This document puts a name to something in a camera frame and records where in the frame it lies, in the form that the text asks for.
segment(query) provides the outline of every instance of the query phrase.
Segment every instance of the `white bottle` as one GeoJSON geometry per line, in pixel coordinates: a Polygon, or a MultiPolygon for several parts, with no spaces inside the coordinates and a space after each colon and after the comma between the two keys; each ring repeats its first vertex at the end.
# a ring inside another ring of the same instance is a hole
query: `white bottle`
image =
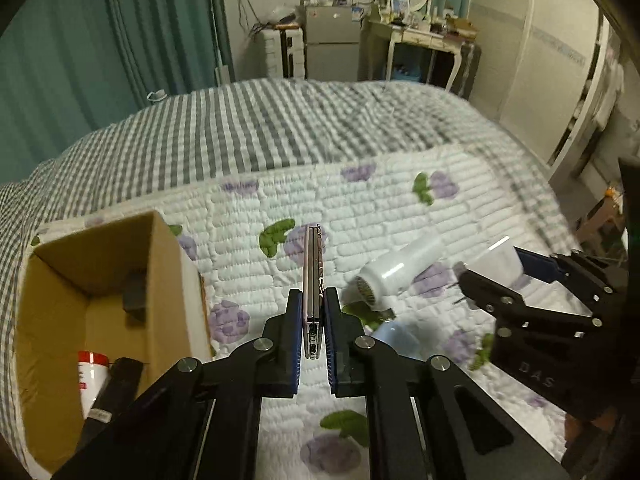
{"type": "Polygon", "coordinates": [[[387,310],[393,297],[407,290],[414,278],[440,259],[444,246],[435,232],[427,232],[398,251],[389,251],[362,267],[358,291],[372,310],[387,310]]]}
{"type": "Polygon", "coordinates": [[[106,355],[95,352],[78,352],[78,373],[82,418],[86,418],[109,376],[109,359],[106,355]]]}

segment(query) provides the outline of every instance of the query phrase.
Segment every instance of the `white quilt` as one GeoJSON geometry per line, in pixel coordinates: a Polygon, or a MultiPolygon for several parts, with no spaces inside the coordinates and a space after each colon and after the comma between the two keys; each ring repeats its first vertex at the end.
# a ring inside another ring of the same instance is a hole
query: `white quilt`
{"type": "MultiPolygon", "coordinates": [[[[452,144],[377,156],[356,166],[320,164],[209,180],[91,217],[52,222],[40,229],[40,240],[150,208],[168,224],[182,226],[181,244],[206,283],[217,358],[260,336],[265,320],[286,308],[289,289],[300,287],[297,235],[304,224],[318,222],[326,233],[325,282],[338,288],[343,303],[349,301],[350,282],[369,260],[411,242],[424,228],[435,229],[446,254],[399,297],[398,320],[420,340],[423,357],[436,351],[448,354],[545,449],[561,457],[560,409],[491,364],[468,370],[493,323],[465,301],[454,304],[462,295],[449,286],[455,282],[452,264],[476,256],[504,235],[520,247],[546,251],[516,196],[480,158],[452,144]],[[428,176],[428,199],[421,200],[413,190],[419,173],[428,176]],[[285,219],[295,222],[287,240],[262,248],[260,234],[285,219]]],[[[553,285],[533,281],[520,292],[528,304],[573,312],[553,285]]],[[[263,401],[256,478],[369,478],[367,449],[320,425],[339,410],[365,414],[364,399],[335,399],[329,393],[326,361],[303,359],[298,395],[263,401]]]]}

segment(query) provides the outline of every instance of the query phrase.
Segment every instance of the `white closet door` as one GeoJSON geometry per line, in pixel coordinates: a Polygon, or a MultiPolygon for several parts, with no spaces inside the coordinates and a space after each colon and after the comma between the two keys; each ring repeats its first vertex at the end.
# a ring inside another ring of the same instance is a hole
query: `white closet door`
{"type": "Polygon", "coordinates": [[[534,0],[522,60],[498,120],[545,164],[582,94],[597,32],[593,0],[534,0]]]}
{"type": "Polygon", "coordinates": [[[529,3],[471,0],[469,19],[479,30],[482,57],[469,102],[494,121],[513,82],[529,3]]]}

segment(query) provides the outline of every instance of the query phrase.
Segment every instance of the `gray mini fridge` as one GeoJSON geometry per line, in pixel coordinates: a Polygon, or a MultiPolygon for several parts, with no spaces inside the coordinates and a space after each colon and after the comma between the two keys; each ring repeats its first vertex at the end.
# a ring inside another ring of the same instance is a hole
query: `gray mini fridge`
{"type": "Polygon", "coordinates": [[[317,81],[357,81],[360,7],[306,7],[306,76],[317,81]]]}

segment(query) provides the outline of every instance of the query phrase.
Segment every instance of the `smartphone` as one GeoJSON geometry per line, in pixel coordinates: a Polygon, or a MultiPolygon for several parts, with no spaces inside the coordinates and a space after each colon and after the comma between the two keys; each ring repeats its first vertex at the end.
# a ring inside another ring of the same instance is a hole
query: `smartphone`
{"type": "Polygon", "coordinates": [[[307,359],[320,357],[323,301],[322,230],[318,225],[308,226],[302,267],[302,334],[307,359]]]}

